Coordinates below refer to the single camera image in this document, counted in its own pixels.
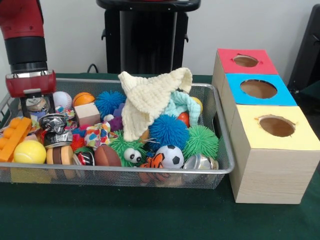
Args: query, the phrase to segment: metal basket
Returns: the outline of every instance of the metal basket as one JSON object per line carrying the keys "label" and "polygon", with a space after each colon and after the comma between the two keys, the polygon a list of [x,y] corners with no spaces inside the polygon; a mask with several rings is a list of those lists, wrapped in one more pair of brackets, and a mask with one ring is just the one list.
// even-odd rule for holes
{"label": "metal basket", "polygon": [[[120,81],[117,80],[69,78],[57,79],[57,91],[65,91],[71,97],[83,91],[92,93],[94,96],[103,91],[123,92]],[[230,173],[235,165],[218,91],[210,84],[194,83],[190,96],[197,97],[203,103],[199,124],[213,130],[219,138],[216,159],[219,170],[1,162],[0,182],[215,189],[224,175]],[[19,99],[10,98],[9,95],[5,96],[0,103],[0,110],[4,116],[1,122],[2,127],[6,126],[12,118],[21,115],[18,104]]]}

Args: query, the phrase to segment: orange lego brick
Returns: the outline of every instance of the orange lego brick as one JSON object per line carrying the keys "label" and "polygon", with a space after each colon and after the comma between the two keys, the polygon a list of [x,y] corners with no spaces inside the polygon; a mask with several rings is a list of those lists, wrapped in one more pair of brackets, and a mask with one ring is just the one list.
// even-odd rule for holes
{"label": "orange lego brick", "polygon": [[31,130],[29,118],[14,118],[0,138],[0,162],[12,162],[16,146],[21,143]]}

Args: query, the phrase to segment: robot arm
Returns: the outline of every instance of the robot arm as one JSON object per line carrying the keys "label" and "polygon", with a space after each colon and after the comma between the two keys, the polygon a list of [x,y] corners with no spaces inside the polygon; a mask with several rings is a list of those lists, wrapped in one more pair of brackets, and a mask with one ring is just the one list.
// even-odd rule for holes
{"label": "robot arm", "polygon": [[20,98],[25,117],[30,116],[27,98],[48,96],[50,112],[55,110],[56,75],[47,67],[43,23],[39,0],[0,0],[0,28],[11,69],[6,86],[11,97]]}

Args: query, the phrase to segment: wooden box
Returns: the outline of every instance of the wooden box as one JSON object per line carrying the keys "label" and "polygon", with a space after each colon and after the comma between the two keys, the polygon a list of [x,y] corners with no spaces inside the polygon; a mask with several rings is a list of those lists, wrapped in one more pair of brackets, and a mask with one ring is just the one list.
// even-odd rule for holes
{"label": "wooden box", "polygon": [[79,126],[93,126],[100,123],[100,113],[94,102],[74,107]]}
{"label": "wooden box", "polygon": [[271,74],[227,73],[220,98],[229,131],[236,104],[297,106],[281,77]]}
{"label": "wooden box", "polygon": [[265,50],[219,48],[216,53],[212,85],[221,96],[226,74],[272,74],[278,72]]}
{"label": "wooden box", "polygon": [[320,159],[320,142],[298,106],[236,105],[230,173],[236,203],[299,204]]}

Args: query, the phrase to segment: red box top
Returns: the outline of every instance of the red box top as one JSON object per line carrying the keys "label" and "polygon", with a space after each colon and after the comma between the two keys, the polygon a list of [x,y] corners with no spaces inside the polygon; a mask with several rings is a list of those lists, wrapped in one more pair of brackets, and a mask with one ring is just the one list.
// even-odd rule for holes
{"label": "red box top", "polygon": [[278,71],[266,50],[218,48],[220,61],[226,74],[272,74]]}

